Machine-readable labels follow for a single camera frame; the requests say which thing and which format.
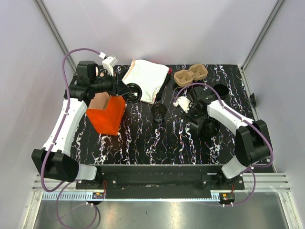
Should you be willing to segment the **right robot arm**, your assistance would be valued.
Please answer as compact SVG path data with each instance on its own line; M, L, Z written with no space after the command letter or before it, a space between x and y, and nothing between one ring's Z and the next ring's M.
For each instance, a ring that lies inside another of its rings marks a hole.
M216 84L211 87L211 94L204 91L203 83L193 83L192 86L187 96L177 97L173 103L182 108L182 118L206 138L216 136L221 125L235 137L234 156L216 175L218 187L229 188L239 175L258 167L259 161L273 159L266 122L247 118L230 108L225 102L229 94L227 86Z

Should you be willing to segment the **black tall coffee cup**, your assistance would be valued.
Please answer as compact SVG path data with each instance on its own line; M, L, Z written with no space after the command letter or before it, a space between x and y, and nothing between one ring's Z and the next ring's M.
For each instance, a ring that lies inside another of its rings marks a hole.
M156 103L152 105L151 113L154 121L161 123L167 113L167 108L164 104Z

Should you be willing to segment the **black cup lid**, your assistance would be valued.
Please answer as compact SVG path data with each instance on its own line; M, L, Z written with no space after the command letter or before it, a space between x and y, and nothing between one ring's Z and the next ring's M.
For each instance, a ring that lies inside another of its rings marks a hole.
M135 83L129 83L127 84L127 87L130 89L130 91L123 95L123 99L128 103L137 103L140 101L142 97L142 90L139 85Z
M204 137L210 138L216 136L219 130L220 130L219 122L213 118L207 118L203 122L201 128L201 134Z

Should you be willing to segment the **brown pulp cup carrier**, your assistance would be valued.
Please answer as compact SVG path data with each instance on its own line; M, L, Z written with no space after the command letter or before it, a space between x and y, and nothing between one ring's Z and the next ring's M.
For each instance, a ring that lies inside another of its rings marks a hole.
M110 96L107 92L97 93L95 97L91 100L90 108L91 109L106 109Z

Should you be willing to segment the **orange paper bag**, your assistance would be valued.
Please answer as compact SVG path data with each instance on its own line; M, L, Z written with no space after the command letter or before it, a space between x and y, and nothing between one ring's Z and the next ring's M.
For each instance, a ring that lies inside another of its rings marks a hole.
M110 96L106 109L91 109L89 104L86 115L99 134L118 135L125 105L122 96Z

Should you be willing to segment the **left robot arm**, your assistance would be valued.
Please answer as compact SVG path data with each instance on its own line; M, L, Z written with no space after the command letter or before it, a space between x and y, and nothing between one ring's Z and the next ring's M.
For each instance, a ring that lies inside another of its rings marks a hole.
M63 182L86 180L93 189L99 188L103 177L97 174L97 167L80 164L71 158L71 144L78 124L91 100L97 93L107 92L113 96L125 95L131 89L118 79L113 68L117 58L107 57L102 61L102 71L94 61L81 61L64 94L63 108L57 123L42 149L34 149L31 158L45 178Z

